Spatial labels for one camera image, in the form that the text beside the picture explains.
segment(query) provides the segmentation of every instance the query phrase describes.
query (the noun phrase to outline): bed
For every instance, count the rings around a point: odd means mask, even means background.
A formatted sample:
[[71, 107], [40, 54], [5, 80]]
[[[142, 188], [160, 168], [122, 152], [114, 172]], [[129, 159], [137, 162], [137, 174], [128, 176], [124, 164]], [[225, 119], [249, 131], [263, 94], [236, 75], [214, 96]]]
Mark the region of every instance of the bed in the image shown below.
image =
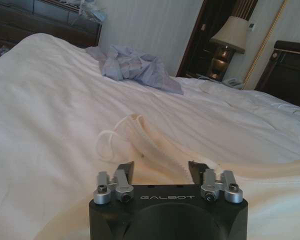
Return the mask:
[[250, 164], [261, 175], [268, 166], [291, 166], [256, 188], [254, 180], [238, 183], [249, 202], [249, 240], [300, 240], [300, 107], [259, 91], [175, 79], [184, 95], [111, 80], [84, 49], [43, 33], [4, 54], [0, 240], [89, 239], [96, 174], [117, 167], [97, 158], [97, 135], [133, 113], [216, 163]]

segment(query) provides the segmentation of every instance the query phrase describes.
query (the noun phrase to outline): white cord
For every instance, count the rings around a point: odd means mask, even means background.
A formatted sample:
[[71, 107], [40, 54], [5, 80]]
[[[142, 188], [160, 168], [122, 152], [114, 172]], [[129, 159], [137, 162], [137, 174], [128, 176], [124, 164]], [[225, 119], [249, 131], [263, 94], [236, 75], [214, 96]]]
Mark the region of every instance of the white cord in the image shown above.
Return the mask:
[[[128, 116], [124, 117], [123, 119], [121, 119], [115, 126], [113, 130], [103, 130], [101, 131], [98, 136], [96, 137], [96, 144], [95, 144], [95, 151], [97, 156], [100, 158], [100, 160], [102, 162], [107, 162], [107, 163], [116, 163], [113, 161], [115, 154], [114, 154], [114, 147], [113, 147], [113, 136], [116, 136], [118, 138], [120, 138], [122, 141], [125, 142], [129, 142], [129, 140], [121, 135], [119, 135], [118, 133], [116, 133], [115, 131], [118, 129], [118, 127], [127, 119]], [[100, 154], [99, 149], [98, 149], [98, 143], [100, 141], [100, 139], [104, 136], [109, 134], [110, 137], [108, 139], [108, 146], [110, 147], [110, 152], [111, 155], [110, 156], [103, 156]]]

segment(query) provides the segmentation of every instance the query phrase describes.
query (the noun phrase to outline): gold curtain cord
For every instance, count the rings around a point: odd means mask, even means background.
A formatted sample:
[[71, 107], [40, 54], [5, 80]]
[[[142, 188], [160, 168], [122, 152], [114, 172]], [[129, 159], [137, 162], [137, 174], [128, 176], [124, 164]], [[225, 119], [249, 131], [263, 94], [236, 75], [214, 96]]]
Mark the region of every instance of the gold curtain cord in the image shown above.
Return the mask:
[[251, 74], [253, 73], [253, 71], [254, 71], [254, 69], [255, 69], [255, 66], [256, 66], [257, 63], [258, 63], [259, 58], [260, 58], [260, 56], [262, 55], [262, 53], [263, 53], [263, 51], [264, 51], [264, 49], [265, 49], [265, 47], [266, 47], [266, 45], [267, 45], [267, 42], [268, 42], [268, 40], [269, 40], [271, 34], [273, 33], [273, 31], [274, 31], [274, 29], [275, 29], [275, 26], [277, 25], [278, 20], [279, 20], [281, 14], [283, 13], [283, 11], [284, 11], [284, 9], [285, 9], [285, 7], [286, 7], [286, 5], [287, 5], [287, 2], [288, 2], [288, 0], [283, 0], [283, 2], [282, 2], [282, 4], [281, 4], [281, 6], [280, 6], [280, 8], [279, 8], [279, 10], [278, 10], [278, 12], [277, 12], [275, 18], [274, 18], [274, 20], [273, 20], [273, 22], [272, 22], [272, 24], [271, 24], [271, 26], [270, 26], [270, 28], [269, 28], [267, 34], [266, 34], [266, 36], [264, 37], [264, 39], [263, 39], [263, 41], [262, 41], [262, 44], [261, 44], [261, 46], [260, 46], [260, 48], [259, 48], [257, 54], [255, 55], [254, 60], [253, 60], [253, 62], [252, 62], [252, 64], [251, 64], [251, 66], [250, 66], [250, 69], [249, 69], [249, 71], [247, 72], [247, 74], [246, 74], [246, 76], [245, 76], [245, 79], [244, 79], [244, 81], [243, 81], [243, 84], [244, 84], [243, 89], [246, 88], [247, 83], [249, 82], [249, 79], [250, 79], [250, 77], [251, 77]]

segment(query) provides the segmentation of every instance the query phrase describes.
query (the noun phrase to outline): drawer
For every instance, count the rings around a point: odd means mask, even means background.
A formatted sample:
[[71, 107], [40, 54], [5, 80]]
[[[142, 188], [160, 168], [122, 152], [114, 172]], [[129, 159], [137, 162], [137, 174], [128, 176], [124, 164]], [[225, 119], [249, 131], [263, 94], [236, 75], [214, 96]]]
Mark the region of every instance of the drawer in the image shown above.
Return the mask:
[[12, 43], [18, 43], [22, 39], [34, 34], [34, 32], [23, 30], [18, 27], [0, 23], [0, 39]]
[[0, 6], [0, 24], [20, 28], [30, 33], [51, 34], [80, 47], [94, 46], [96, 42], [95, 34], [3, 6]]
[[68, 22], [69, 12], [67, 10], [43, 1], [34, 1], [33, 13], [61, 23], [66, 24]]
[[32, 12], [34, 0], [0, 0], [0, 4], [9, 8], [27, 10]]

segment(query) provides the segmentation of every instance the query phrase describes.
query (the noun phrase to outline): wooden dresser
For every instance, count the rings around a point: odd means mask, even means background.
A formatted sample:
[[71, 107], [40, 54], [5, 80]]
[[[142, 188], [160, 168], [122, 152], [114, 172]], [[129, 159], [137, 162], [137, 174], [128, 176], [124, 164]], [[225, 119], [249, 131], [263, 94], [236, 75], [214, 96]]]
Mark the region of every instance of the wooden dresser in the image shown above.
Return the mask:
[[81, 48], [97, 46], [102, 25], [78, 12], [58, 0], [0, 0], [0, 48], [11, 48], [34, 33], [51, 34]]

